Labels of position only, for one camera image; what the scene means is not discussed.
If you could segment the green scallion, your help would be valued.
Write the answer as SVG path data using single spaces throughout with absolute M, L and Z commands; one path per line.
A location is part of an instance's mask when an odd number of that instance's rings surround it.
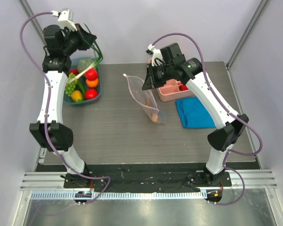
M 76 75 L 73 78 L 68 78 L 67 84 L 70 84 L 76 80 L 79 80 L 86 72 L 88 72 L 90 69 L 95 69 L 97 65 L 103 60 L 103 54 L 101 49 L 99 48 L 99 45 L 96 42 L 97 37 L 90 38 L 92 36 L 88 26 L 85 24 L 86 29 L 88 30 L 87 34 L 83 34 L 81 30 L 78 30 L 79 36 L 83 39 L 84 43 L 87 44 L 89 48 L 91 48 L 94 52 L 94 57 L 91 57 L 89 59 L 89 65 L 85 66 L 85 69 L 79 72 L 78 75 Z

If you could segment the clear zip top bag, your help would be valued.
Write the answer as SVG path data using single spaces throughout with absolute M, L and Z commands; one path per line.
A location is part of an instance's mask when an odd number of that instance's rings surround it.
M 128 89 L 129 92 L 134 99 L 136 103 L 138 103 L 144 112 L 147 114 L 147 116 L 150 119 L 150 114 L 148 112 L 148 107 L 146 106 L 147 99 L 150 102 L 150 108 L 153 110 L 153 112 L 158 114 L 158 122 L 157 123 L 163 123 L 166 124 L 166 116 L 165 114 L 159 109 L 157 102 L 153 96 L 153 93 L 151 90 L 142 90 L 142 86 L 144 84 L 144 80 L 137 77 L 137 76 L 130 76 L 125 73 L 123 73 L 123 76 L 127 80 Z

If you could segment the green netted melon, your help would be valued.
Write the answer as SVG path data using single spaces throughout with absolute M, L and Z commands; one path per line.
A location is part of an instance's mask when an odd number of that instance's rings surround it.
M 79 60 L 77 65 L 77 70 L 79 73 L 83 72 L 86 68 L 88 68 L 96 59 L 94 57 L 86 57 Z

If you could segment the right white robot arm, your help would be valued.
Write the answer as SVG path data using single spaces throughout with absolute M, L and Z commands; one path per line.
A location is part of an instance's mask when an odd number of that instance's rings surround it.
M 211 82 L 203 59 L 186 59 L 178 43 L 161 49 L 150 44 L 146 53 L 152 56 L 142 90 L 163 87 L 168 80 L 180 81 L 199 99 L 211 116 L 216 130 L 208 135 L 211 146 L 209 159 L 203 169 L 202 182 L 214 186 L 225 172 L 224 159 L 237 142 L 249 122 L 245 114 L 238 114 Z

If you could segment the pink compartment tray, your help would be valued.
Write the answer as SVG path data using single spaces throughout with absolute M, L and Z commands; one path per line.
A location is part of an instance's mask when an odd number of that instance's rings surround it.
M 174 72 L 174 67 L 167 65 L 167 70 L 172 74 Z M 163 102 L 177 100 L 185 97 L 194 96 L 193 92 L 190 90 L 180 91 L 179 86 L 183 85 L 181 81 L 176 79 L 171 79 L 166 82 L 163 87 L 157 88 L 158 95 L 160 100 Z

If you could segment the red item in tray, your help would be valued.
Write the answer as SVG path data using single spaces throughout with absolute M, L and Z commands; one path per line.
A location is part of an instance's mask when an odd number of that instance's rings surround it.
M 188 88 L 185 85 L 180 85 L 179 90 L 180 91 L 186 91 L 186 90 L 188 90 Z

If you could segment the red chili pepper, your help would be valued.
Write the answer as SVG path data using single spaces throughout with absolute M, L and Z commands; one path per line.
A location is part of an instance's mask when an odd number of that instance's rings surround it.
M 77 75 L 79 72 L 78 72 L 78 70 L 75 68 L 75 69 L 69 71 L 69 74 L 71 74 L 71 73 Z

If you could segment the orange tangerine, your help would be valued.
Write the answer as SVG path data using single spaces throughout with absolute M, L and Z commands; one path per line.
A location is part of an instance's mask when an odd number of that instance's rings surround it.
M 89 88 L 96 88 L 96 87 L 98 87 L 98 85 L 99 85 L 99 83 L 100 83 L 100 80 L 99 80 L 99 78 L 96 78 L 96 79 L 94 79 L 94 80 L 88 80 L 88 79 L 86 79 L 86 85 L 89 87 Z

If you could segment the green pepper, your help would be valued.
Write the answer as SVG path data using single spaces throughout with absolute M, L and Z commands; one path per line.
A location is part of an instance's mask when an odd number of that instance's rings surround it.
M 79 88 L 79 90 L 81 91 L 81 93 L 82 93 L 83 95 L 85 95 L 85 87 L 84 87 L 84 85 L 83 85 L 80 81 L 77 82 L 77 87 Z

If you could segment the blue plastic fruit basket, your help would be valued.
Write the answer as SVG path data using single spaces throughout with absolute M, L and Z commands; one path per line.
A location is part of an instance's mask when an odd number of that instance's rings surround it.
M 87 60 L 87 59 L 89 59 L 89 58 L 88 57 L 79 57 L 79 58 L 71 59 L 72 64 L 71 64 L 70 70 L 77 69 L 79 62 L 81 60 Z M 102 93 L 102 84 L 101 84 L 101 81 L 100 81 L 101 80 L 101 73 L 100 73 L 100 66 L 99 65 L 97 66 L 96 70 L 99 74 L 99 84 L 95 88 L 98 92 L 98 95 L 96 97 L 92 98 L 92 99 L 84 100 L 84 101 L 81 101 L 81 102 L 74 102 L 71 97 L 69 97 L 67 94 L 64 93 L 63 101 L 64 101 L 65 104 L 72 105 L 72 106 L 79 106 L 79 105 L 85 106 L 85 105 L 94 104 L 99 100 L 101 93 Z

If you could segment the green grape bunch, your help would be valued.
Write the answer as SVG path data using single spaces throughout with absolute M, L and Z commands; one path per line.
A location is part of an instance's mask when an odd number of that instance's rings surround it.
M 70 73 L 67 79 L 67 83 L 65 86 L 65 94 L 69 97 L 74 92 L 78 80 L 75 79 L 76 75 L 74 73 Z

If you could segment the blue folded cloth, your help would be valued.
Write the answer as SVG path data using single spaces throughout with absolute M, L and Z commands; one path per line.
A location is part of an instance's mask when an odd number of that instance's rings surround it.
M 215 129 L 213 119 L 197 97 L 175 101 L 177 113 L 185 129 Z

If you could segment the yellow lemon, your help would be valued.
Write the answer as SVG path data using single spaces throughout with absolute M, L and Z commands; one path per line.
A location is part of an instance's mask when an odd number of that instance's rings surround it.
M 82 102 L 82 101 L 84 101 L 84 96 L 83 96 L 82 92 L 80 92 L 79 90 L 75 90 L 71 93 L 71 99 L 74 102 Z

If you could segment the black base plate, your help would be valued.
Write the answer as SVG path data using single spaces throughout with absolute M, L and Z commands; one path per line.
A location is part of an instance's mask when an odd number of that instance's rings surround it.
M 111 178 L 109 192 L 171 192 L 191 191 L 197 187 L 231 187 L 228 172 L 217 177 L 203 170 L 203 163 L 158 163 L 158 164 L 99 164 L 88 165 L 90 179 L 75 173 L 67 173 L 63 165 L 38 164 L 37 172 L 60 172 L 64 188 L 102 189 Z

